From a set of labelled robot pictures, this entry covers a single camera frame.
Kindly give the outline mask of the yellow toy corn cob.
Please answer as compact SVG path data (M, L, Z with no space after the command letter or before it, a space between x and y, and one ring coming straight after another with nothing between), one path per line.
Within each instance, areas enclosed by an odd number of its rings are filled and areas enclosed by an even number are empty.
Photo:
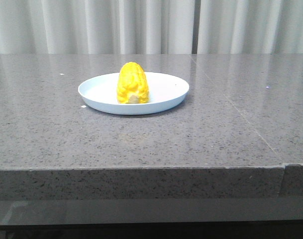
M145 104L149 102L149 87L143 68L128 62L120 70L116 88L120 104Z

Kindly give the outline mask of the light blue round plate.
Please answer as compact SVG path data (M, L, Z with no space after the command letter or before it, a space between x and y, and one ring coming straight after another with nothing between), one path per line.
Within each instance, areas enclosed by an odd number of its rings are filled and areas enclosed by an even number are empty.
M189 84L176 76L146 72L149 101L145 104L120 104L116 98L118 73L96 76L82 82L78 92L91 108L116 115L146 115L169 110L180 104Z

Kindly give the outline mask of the white pleated curtain right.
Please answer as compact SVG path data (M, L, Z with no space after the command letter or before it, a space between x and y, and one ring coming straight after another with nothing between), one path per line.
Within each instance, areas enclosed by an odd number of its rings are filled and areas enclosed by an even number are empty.
M198 0L192 52L303 53L303 0Z

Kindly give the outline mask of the white pleated curtain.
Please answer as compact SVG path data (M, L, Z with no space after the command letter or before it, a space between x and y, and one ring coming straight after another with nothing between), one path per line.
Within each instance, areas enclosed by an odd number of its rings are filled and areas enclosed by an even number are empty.
M192 52L303 53L303 0L198 0Z
M0 54L189 54L196 0L0 0Z

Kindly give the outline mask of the white pleated curtain left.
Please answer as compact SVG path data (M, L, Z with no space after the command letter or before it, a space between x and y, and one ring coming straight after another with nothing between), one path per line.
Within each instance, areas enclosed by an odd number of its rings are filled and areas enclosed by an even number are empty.
M0 54L189 54L196 0L0 0Z

